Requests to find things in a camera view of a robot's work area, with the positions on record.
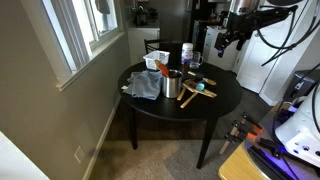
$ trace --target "white box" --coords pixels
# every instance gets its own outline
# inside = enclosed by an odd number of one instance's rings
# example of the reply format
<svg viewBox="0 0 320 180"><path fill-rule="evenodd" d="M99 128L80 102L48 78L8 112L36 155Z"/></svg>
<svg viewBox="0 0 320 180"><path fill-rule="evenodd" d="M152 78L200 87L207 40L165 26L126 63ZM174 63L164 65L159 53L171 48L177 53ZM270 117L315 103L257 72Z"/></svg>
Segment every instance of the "white box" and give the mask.
<svg viewBox="0 0 320 180"><path fill-rule="evenodd" d="M161 64L168 64L169 61L169 52L166 51L152 51L151 53L143 56L146 61L146 66L148 69L157 70L157 66L154 63L154 60L159 60Z"/></svg>

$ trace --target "blue object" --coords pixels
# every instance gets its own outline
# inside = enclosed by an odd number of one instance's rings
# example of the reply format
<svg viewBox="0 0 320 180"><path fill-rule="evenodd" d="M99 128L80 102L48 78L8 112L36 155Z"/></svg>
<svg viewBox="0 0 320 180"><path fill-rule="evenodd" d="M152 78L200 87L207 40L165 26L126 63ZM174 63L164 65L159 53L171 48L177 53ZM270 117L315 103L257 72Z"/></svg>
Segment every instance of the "blue object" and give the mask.
<svg viewBox="0 0 320 180"><path fill-rule="evenodd" d="M160 94L162 74L158 72L133 72L128 82L130 85L123 92L131 94L134 98L155 100Z"/></svg>

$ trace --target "cup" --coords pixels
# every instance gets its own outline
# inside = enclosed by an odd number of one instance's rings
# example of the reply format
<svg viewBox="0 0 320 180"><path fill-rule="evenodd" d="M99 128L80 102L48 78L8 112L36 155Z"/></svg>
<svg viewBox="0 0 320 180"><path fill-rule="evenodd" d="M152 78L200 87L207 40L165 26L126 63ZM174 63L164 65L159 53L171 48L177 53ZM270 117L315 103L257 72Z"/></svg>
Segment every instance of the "cup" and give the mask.
<svg viewBox="0 0 320 180"><path fill-rule="evenodd" d="M181 89L182 73L178 70L170 69L169 75L163 77L162 92L167 98L178 97Z"/></svg>
<svg viewBox="0 0 320 180"><path fill-rule="evenodd" d="M190 62L190 68L191 69L198 69L199 66L202 64L203 59L201 56L201 53L199 51L193 52L193 58Z"/></svg>

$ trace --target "jar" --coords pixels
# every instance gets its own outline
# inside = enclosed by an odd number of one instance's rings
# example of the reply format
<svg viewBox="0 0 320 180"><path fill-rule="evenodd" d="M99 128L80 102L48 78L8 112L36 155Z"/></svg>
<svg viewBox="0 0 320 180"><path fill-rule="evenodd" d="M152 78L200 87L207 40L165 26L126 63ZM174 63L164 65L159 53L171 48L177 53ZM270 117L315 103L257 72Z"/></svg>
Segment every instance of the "jar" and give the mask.
<svg viewBox="0 0 320 180"><path fill-rule="evenodd" d="M181 64L190 63L193 57L193 44L183 43L181 53Z"/></svg>

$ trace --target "white container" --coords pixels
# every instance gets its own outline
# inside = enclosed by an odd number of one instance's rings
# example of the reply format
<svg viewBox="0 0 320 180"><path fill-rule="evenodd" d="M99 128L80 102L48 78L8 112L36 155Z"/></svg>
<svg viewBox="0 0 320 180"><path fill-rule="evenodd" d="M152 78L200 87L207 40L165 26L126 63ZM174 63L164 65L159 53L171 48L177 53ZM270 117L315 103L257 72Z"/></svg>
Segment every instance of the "white container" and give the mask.
<svg viewBox="0 0 320 180"><path fill-rule="evenodd" d="M154 60L159 60L161 64L168 64L169 61L169 52L166 51L152 51L151 53L143 56L143 59L146 61L146 66L148 69L157 70L157 66L154 63Z"/></svg>
<svg viewBox="0 0 320 180"><path fill-rule="evenodd" d="M181 64L190 63L193 57L193 44L183 43L181 52Z"/></svg>

